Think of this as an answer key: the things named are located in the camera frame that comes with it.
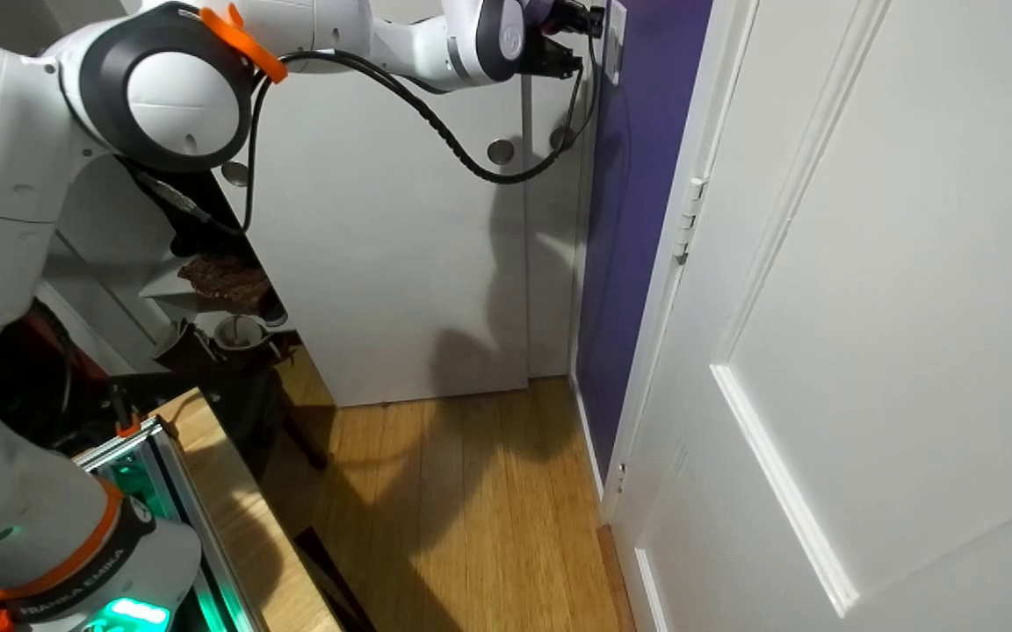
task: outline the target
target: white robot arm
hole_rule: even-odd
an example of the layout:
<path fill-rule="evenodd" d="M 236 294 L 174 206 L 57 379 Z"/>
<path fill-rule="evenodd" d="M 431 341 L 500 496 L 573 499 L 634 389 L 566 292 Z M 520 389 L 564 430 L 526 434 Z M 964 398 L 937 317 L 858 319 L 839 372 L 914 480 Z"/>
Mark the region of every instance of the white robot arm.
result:
<path fill-rule="evenodd" d="M 251 135 L 251 92 L 298 51 L 365 58 L 426 87 L 526 70 L 547 4 L 443 0 L 443 14 L 386 25 L 365 0 L 146 4 L 87 25 L 45 58 L 0 51 L 0 326 L 44 273 L 75 176 L 99 155 L 160 172 L 216 170 Z M 0 426 L 0 605 L 32 629 L 79 629 L 112 598 L 177 609 L 198 539 L 146 519 L 119 493 Z"/>

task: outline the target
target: door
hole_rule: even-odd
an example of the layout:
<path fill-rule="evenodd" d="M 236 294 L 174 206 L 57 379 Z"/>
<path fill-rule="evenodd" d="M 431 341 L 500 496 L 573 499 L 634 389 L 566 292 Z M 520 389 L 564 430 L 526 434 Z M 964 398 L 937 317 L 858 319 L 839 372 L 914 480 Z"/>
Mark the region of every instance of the door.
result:
<path fill-rule="evenodd" d="M 738 52 L 612 471 L 638 617 L 1012 629 L 1012 4 L 761 4 Z"/>

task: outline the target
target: purple wall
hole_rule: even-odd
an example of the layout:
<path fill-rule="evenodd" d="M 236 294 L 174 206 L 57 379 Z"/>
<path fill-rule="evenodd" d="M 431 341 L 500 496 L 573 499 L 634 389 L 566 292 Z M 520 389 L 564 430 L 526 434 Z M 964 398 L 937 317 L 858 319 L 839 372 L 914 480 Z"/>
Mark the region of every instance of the purple wall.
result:
<path fill-rule="evenodd" d="M 715 0 L 627 0 L 619 86 L 605 86 L 577 379 L 608 471 L 655 250 Z"/>

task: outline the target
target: door frame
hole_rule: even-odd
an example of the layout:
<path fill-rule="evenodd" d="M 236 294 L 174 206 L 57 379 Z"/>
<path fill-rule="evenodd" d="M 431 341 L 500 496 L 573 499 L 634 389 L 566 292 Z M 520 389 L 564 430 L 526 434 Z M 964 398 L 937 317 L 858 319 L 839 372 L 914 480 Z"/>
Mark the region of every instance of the door frame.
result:
<path fill-rule="evenodd" d="M 627 478 L 627 466 L 628 466 L 640 426 L 645 426 L 645 408 L 652 401 L 659 351 L 666 343 L 670 301 L 684 273 L 684 254 L 696 231 L 704 192 L 715 180 L 721 131 L 735 99 L 735 86 L 742 79 L 742 59 L 749 51 L 755 12 L 761 12 L 761 0 L 715 0 L 704 59 L 701 59 L 690 113 L 684 113 L 676 183 L 670 183 L 670 197 L 668 197 L 668 210 L 666 210 L 662 240 L 659 240 L 634 376 L 628 376 L 623 413 L 619 413 L 612 464 L 600 480 L 608 522 L 623 511 L 623 478 Z"/>

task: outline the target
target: black cable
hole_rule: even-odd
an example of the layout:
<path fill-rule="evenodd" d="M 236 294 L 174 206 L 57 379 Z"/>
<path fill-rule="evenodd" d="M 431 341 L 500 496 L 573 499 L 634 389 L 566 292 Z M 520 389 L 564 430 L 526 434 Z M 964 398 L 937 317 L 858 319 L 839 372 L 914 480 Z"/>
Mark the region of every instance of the black cable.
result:
<path fill-rule="evenodd" d="M 395 92 L 403 104 L 413 104 L 438 138 L 443 144 L 461 159 L 461 166 L 468 172 L 475 172 L 479 180 L 490 180 L 490 183 L 504 183 L 504 185 L 512 185 L 512 183 L 526 183 L 533 176 L 541 176 L 545 170 L 553 170 L 577 141 L 581 135 L 586 131 L 586 122 L 593 121 L 598 113 L 598 52 L 593 52 L 593 44 L 586 38 L 586 59 L 590 59 L 590 99 L 586 99 L 586 117 L 581 125 L 573 125 L 577 121 L 577 99 L 581 99 L 581 82 L 585 82 L 585 70 L 577 70 L 577 82 L 573 82 L 573 96 L 571 96 L 571 117 L 566 117 L 566 125 L 571 125 L 571 138 L 560 141 L 560 149 L 553 149 L 538 166 L 525 170 L 525 172 L 490 172 L 486 166 L 479 166 L 468 149 L 456 141 L 456 135 L 435 117 L 435 110 L 430 102 L 423 102 L 409 86 L 401 86 L 390 70 L 361 59 L 361 58 L 352 58 L 352 52 L 341 52 L 341 51 L 298 51 L 292 58 L 285 58 L 285 63 L 304 63 L 304 59 L 324 59 L 324 63 L 339 63 L 339 68 L 349 68 L 349 70 L 359 70 L 365 75 L 368 82 L 375 82 L 379 87 Z M 255 225 L 255 189 L 256 189 L 256 135 L 262 135 L 262 117 L 265 117 L 265 99 L 269 99 L 269 87 L 270 82 L 262 79 L 256 82 L 256 92 L 255 92 L 255 122 L 251 122 L 251 185 L 245 185 L 245 210 L 243 210 L 243 231 L 251 231 Z"/>

